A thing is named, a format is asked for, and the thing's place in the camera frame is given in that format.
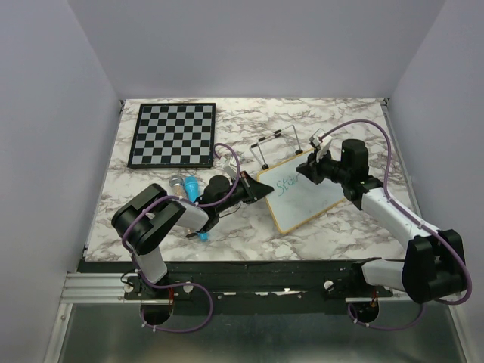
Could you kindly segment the yellow framed whiteboard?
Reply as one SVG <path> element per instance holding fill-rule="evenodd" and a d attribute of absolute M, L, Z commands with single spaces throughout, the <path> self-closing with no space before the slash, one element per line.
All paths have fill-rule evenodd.
<path fill-rule="evenodd" d="M 278 231 L 288 234 L 345 200 L 340 185 L 324 180 L 316 185 L 296 168 L 307 161 L 307 150 L 261 171 L 256 180 L 274 188 L 265 197 Z"/>

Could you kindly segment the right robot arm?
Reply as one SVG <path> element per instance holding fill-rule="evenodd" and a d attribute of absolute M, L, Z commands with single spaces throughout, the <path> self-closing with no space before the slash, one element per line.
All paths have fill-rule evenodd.
<path fill-rule="evenodd" d="M 344 197 L 378 221 L 405 248 L 403 261 L 369 259 L 348 277 L 349 290 L 365 296 L 375 286 L 407 293 L 416 303 L 438 300 L 465 291 L 469 284 L 461 267 L 462 240 L 453 230 L 443 231 L 418 219 L 387 193 L 369 173 L 368 149 L 363 141 L 347 139 L 340 160 L 330 152 L 329 138 L 310 139 L 313 152 L 296 170 L 309 181 L 337 183 Z"/>

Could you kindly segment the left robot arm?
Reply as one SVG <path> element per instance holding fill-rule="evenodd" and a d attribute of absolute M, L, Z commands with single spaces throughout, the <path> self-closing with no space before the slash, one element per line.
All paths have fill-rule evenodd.
<path fill-rule="evenodd" d="M 144 276 L 141 289 L 150 298 L 158 299 L 168 287 L 160 244 L 175 226 L 208 232 L 219 222 L 221 212 L 238 203 L 255 203 L 273 191 L 272 186 L 251 178 L 245 171 L 233 180 L 213 176 L 194 202 L 169 196 L 160 185 L 151 184 L 115 212 L 111 225 Z"/>

